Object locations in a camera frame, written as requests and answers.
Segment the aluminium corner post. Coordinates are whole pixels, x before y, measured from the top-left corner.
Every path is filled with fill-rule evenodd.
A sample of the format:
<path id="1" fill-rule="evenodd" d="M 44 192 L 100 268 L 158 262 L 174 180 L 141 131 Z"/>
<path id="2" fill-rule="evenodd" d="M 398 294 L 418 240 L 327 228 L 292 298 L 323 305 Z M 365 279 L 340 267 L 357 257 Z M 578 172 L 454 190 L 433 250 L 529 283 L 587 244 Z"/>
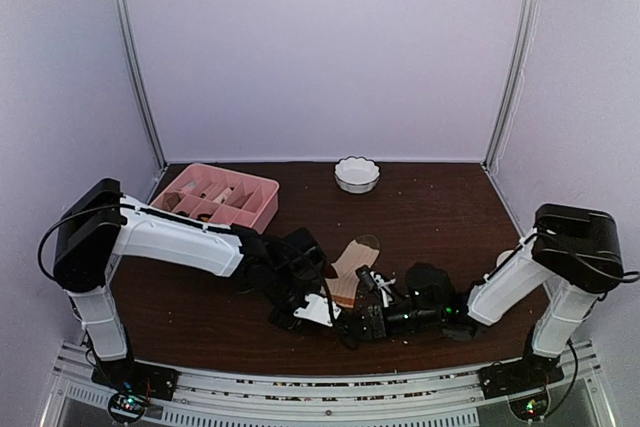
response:
<path id="1" fill-rule="evenodd" d="M 151 146 L 156 165 L 159 170 L 163 170 L 167 167 L 168 163 L 161 146 L 142 75 L 128 2 L 127 0 L 114 0 L 114 4 L 135 104 L 140 113 L 143 129 Z"/>
<path id="2" fill-rule="evenodd" d="M 483 162 L 483 167 L 489 174 L 493 174 L 498 170 L 501 152 L 507 142 L 511 119 L 516 109 L 520 87 L 523 82 L 526 57 L 534 36 L 538 5 L 539 0 L 521 1 L 519 21 L 505 86 Z"/>

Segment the white cup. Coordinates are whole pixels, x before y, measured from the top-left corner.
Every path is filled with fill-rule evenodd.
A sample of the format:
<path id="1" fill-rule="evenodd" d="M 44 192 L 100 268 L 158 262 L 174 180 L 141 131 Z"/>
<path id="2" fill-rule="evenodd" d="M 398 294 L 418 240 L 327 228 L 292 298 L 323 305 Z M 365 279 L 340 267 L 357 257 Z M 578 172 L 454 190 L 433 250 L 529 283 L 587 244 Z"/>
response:
<path id="1" fill-rule="evenodd" d="M 496 259 L 496 269 L 500 270 L 515 254 L 514 250 L 507 250 L 499 254 Z"/>

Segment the striped beige brown sock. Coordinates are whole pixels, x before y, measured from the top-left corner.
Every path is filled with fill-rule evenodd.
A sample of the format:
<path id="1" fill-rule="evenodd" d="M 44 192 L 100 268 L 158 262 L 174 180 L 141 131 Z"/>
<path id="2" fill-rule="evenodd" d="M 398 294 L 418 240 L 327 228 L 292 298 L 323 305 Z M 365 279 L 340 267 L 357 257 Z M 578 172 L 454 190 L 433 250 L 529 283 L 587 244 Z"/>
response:
<path id="1" fill-rule="evenodd" d="M 360 282 L 356 270 L 363 266 L 372 268 L 379 254 L 380 242 L 370 234 L 361 235 L 346 246 L 338 259 L 331 264 L 336 277 L 326 279 L 335 304 L 347 312 L 355 307 Z"/>

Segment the pink divided organizer tray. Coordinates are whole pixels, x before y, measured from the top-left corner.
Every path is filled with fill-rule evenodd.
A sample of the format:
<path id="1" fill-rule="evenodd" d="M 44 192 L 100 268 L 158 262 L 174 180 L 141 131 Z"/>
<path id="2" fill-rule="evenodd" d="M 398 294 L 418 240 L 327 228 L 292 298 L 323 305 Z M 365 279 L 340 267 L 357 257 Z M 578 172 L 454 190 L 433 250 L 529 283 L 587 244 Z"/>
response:
<path id="1" fill-rule="evenodd" d="M 275 180 L 205 164 L 188 165 L 151 202 L 163 211 L 215 224 L 237 224 L 259 233 L 278 207 Z"/>

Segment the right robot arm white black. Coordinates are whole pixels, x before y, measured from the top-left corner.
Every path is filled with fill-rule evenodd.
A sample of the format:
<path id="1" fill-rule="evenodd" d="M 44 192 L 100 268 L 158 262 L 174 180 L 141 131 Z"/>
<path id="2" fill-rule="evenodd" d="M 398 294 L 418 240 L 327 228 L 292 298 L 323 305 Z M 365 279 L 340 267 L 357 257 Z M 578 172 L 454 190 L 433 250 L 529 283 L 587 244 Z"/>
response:
<path id="1" fill-rule="evenodd" d="M 439 327 L 455 340 L 471 340 L 551 278 L 560 281 L 543 316 L 532 327 L 523 359 L 513 366 L 519 387 L 535 387 L 551 371 L 594 304 L 621 284 L 638 281 L 627 272 L 614 218 L 603 211 L 546 203 L 515 249 L 500 254 L 493 270 L 466 292 L 449 274 L 416 263 L 404 277 L 406 290 L 362 266 L 360 283 L 377 300 L 354 313 L 352 332 L 371 341 Z"/>

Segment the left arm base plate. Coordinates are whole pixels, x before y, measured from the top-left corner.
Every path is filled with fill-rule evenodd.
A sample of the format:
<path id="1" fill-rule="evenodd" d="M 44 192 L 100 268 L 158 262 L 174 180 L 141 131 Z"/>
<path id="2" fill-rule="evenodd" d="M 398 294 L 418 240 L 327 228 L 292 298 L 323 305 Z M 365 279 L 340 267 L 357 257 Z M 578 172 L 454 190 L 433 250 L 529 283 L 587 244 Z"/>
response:
<path id="1" fill-rule="evenodd" d="M 177 370 L 136 361 L 130 353 L 124 359 L 103 361 L 93 348 L 89 352 L 94 362 L 91 377 L 94 383 L 143 400 L 173 399 L 179 377 Z"/>

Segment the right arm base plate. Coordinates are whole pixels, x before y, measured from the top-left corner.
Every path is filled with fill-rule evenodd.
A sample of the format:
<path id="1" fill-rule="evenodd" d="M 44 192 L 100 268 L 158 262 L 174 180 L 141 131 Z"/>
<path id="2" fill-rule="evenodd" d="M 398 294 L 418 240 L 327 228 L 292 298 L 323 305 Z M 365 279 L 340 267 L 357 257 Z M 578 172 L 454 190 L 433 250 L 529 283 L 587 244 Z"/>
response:
<path id="1" fill-rule="evenodd" d="M 564 379 L 558 360 L 549 358 L 498 362 L 479 369 L 477 375 L 485 399 L 541 389 Z"/>

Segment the right aluminium corner post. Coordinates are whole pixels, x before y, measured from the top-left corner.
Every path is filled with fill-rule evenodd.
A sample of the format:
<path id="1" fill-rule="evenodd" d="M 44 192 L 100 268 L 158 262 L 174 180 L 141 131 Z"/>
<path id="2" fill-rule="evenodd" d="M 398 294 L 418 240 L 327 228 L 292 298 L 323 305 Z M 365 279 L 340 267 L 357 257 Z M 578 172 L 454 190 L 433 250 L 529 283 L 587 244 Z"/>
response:
<path id="1" fill-rule="evenodd" d="M 505 86 L 483 162 L 483 167 L 489 174 L 493 174 L 498 170 L 501 152 L 507 142 L 511 119 L 516 109 L 520 87 L 523 82 L 526 57 L 534 36 L 538 5 L 539 0 L 521 1 L 519 21 Z"/>

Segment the left aluminium corner post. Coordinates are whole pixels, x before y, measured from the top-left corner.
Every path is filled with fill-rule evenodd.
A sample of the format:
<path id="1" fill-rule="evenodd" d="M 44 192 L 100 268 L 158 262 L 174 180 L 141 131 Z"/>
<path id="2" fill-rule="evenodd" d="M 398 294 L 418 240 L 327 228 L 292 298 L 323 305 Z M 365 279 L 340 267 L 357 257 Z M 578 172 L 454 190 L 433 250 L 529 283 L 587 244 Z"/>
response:
<path id="1" fill-rule="evenodd" d="M 114 0 L 114 4 L 135 104 L 140 113 L 143 129 L 151 146 L 156 165 L 159 170 L 163 170 L 167 167 L 168 163 L 161 146 L 142 75 L 128 2 L 127 0 Z"/>

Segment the aluminium front table rail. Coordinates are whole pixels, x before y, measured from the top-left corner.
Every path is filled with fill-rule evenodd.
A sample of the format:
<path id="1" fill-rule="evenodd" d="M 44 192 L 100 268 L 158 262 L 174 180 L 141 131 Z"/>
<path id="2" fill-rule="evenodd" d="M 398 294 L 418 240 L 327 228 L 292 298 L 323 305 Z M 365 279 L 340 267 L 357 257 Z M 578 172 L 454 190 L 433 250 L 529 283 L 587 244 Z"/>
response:
<path id="1" fill-rule="evenodd" d="M 488 364 L 360 376 L 268 376 L 180 368 L 171 400 L 152 400 L 131 426 L 622 426 L 590 341 L 574 344 L 575 383 L 544 422 L 516 406 L 544 388 L 488 398 L 478 378 Z M 118 426 L 107 386 L 92 382 L 85 346 L 63 343 L 35 426 Z"/>

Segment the white scalloped ceramic bowl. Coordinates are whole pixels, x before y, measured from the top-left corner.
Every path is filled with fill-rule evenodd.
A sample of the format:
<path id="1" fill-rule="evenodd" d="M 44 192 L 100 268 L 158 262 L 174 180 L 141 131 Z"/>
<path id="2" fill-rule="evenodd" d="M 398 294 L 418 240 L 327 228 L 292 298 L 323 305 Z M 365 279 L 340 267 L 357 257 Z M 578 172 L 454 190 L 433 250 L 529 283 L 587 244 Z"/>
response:
<path id="1" fill-rule="evenodd" d="M 365 194 L 372 191 L 380 175 L 379 166 L 365 157 L 347 157 L 334 166 L 337 186 L 350 194 Z"/>

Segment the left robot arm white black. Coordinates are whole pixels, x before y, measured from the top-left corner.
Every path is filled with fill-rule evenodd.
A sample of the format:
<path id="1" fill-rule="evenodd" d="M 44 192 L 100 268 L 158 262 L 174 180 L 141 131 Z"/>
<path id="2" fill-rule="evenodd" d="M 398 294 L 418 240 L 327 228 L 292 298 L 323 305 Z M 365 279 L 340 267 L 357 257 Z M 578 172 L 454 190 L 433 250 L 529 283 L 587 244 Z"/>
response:
<path id="1" fill-rule="evenodd" d="M 137 389 L 144 371 L 111 293 L 115 257 L 153 259 L 219 278 L 240 275 L 272 304 L 272 321 L 285 330 L 311 322 L 338 331 L 347 315 L 323 276 L 326 256 L 300 228 L 281 238 L 239 224 L 206 223 L 162 211 L 124 194 L 104 178 L 42 236 L 42 255 L 56 240 L 52 268 L 41 273 L 68 295 L 90 340 L 97 366 L 123 391 Z"/>

